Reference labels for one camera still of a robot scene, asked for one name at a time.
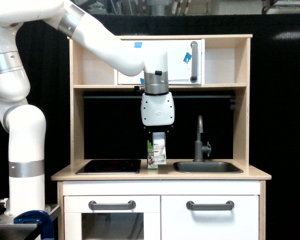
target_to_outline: wooden frame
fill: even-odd
[[[234,83],[170,85],[170,91],[229,91],[236,94],[233,126],[233,159],[249,166],[249,99],[250,99],[250,40],[252,35],[183,35],[183,36],[120,36],[122,40],[187,40],[205,39],[205,49],[234,49]],[[84,85],[82,46],[70,41],[70,114],[71,166],[84,160],[84,91],[132,92],[134,85]]]

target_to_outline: stovetop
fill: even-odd
[[[138,174],[140,159],[95,159],[75,174]]]

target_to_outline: gray handle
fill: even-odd
[[[136,207],[135,201],[129,201],[128,203],[100,203],[97,204],[95,201],[89,202],[89,208],[91,210],[131,210]]]
[[[233,201],[227,201],[226,204],[195,204],[193,201],[186,203],[186,208],[192,211],[231,211],[234,207]]]
[[[196,41],[191,42],[192,48],[192,66],[190,81],[195,83],[198,80],[198,43]]]

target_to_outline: gray faucet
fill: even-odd
[[[211,145],[207,145],[201,141],[201,134],[204,132],[202,116],[198,116],[198,124],[196,127],[196,141],[194,142],[194,162],[204,162],[204,153],[209,157],[211,153]]]

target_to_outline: countertop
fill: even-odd
[[[270,180],[271,175],[254,166],[245,166],[232,159],[212,159],[214,162],[228,162],[243,170],[242,173],[182,173],[174,168],[175,162],[191,162],[192,159],[167,159],[166,165],[159,169],[148,169],[147,160],[141,160],[140,172],[137,174],[82,174],[76,172],[91,159],[85,159],[77,166],[67,166],[54,174],[53,181],[115,181],[115,180]]]

